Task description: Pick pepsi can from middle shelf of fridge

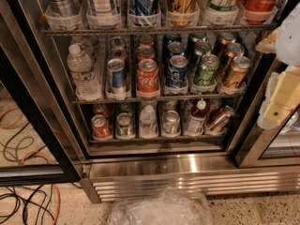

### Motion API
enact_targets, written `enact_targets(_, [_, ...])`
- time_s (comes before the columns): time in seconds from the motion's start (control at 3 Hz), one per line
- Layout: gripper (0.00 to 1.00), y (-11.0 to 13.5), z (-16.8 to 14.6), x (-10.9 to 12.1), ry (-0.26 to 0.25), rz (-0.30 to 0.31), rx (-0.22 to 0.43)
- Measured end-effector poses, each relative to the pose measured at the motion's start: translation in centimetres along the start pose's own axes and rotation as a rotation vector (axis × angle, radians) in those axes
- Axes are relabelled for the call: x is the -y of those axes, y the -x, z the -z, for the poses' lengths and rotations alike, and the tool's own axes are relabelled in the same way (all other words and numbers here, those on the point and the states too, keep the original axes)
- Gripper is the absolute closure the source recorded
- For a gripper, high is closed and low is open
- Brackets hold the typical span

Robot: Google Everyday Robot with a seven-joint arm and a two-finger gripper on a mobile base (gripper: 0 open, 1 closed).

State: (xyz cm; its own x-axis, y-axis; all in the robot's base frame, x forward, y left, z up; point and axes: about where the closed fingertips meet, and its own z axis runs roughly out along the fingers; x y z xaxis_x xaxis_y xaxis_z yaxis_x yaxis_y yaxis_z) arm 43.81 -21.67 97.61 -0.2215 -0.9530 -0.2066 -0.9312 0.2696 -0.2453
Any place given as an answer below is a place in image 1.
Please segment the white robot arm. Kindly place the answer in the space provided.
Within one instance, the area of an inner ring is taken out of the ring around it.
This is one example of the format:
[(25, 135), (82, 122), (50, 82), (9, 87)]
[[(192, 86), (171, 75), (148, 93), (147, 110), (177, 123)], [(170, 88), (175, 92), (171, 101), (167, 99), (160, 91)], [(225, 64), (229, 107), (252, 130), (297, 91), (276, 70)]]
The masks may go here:
[(278, 127), (300, 103), (300, 3), (281, 25), (256, 46), (260, 53), (274, 53), (287, 65), (270, 76), (257, 125), (262, 129)]

